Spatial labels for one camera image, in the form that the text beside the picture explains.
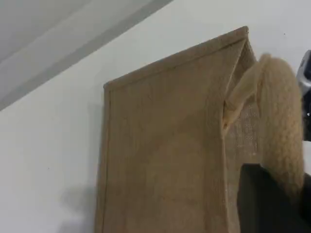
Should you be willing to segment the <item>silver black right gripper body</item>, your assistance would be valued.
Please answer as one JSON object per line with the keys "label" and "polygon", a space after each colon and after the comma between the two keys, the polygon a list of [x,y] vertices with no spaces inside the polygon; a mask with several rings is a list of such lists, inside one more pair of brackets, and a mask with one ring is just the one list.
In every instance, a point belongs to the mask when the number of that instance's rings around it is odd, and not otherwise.
{"label": "silver black right gripper body", "polygon": [[304,141],[311,141],[311,50],[304,54],[296,74],[302,93]]}

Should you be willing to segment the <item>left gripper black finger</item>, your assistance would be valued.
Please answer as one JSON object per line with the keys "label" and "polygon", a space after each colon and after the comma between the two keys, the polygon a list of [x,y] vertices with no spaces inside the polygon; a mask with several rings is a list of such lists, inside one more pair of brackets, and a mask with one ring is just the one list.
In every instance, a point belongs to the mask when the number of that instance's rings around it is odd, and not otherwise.
{"label": "left gripper black finger", "polygon": [[237,209],[242,233],[309,233],[311,176],[305,174],[302,201],[295,209],[276,181],[259,164],[240,170]]}

